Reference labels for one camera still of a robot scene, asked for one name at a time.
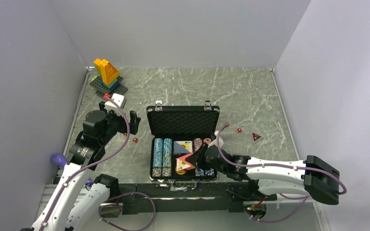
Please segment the red playing card deck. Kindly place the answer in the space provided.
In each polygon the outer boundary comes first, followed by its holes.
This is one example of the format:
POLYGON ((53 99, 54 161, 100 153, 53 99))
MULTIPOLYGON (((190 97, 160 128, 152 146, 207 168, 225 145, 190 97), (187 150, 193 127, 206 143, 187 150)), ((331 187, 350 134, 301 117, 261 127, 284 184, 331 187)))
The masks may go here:
POLYGON ((185 159, 192 156, 193 154, 192 153, 189 153, 189 154, 185 154, 185 155, 182 155, 178 158, 176 158, 176 168, 175 169, 178 169, 178 170, 186 170, 186 171, 189 171, 189 170, 192 170, 192 169, 195 169, 196 167, 187 162, 185 159))

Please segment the blue playing card deck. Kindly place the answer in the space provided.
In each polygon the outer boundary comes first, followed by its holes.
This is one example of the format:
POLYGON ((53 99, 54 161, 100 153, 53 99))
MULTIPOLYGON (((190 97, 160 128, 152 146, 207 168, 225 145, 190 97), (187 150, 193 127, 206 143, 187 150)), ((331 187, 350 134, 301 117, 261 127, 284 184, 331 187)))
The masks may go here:
POLYGON ((174 154, 189 154, 193 153, 192 141, 174 141, 173 142, 174 154))

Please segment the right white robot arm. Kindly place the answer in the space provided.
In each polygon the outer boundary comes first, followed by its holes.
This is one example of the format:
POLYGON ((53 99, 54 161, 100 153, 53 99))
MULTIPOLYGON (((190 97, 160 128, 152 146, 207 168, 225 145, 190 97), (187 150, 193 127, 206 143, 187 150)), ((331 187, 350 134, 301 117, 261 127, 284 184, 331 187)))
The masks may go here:
POLYGON ((340 172, 314 155, 305 160, 272 161, 231 155, 216 145, 204 144, 185 160, 203 170, 212 168, 235 181, 251 181, 246 192, 252 200, 273 194, 296 194, 337 205, 339 196, 346 192, 340 185, 340 172))

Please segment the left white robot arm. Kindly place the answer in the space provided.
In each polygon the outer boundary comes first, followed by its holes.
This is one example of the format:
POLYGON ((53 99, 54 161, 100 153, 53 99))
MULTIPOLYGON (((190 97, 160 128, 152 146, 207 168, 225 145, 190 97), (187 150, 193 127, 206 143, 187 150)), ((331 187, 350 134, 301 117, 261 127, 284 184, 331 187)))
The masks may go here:
POLYGON ((63 174, 51 198, 28 230, 80 231, 101 203, 115 201, 120 193, 119 181, 105 174, 95 178, 79 202, 77 198, 105 155, 105 145, 117 133, 135 135, 140 121, 135 111, 130 111, 129 118, 113 110, 89 112, 83 122, 83 130, 65 157, 63 174))

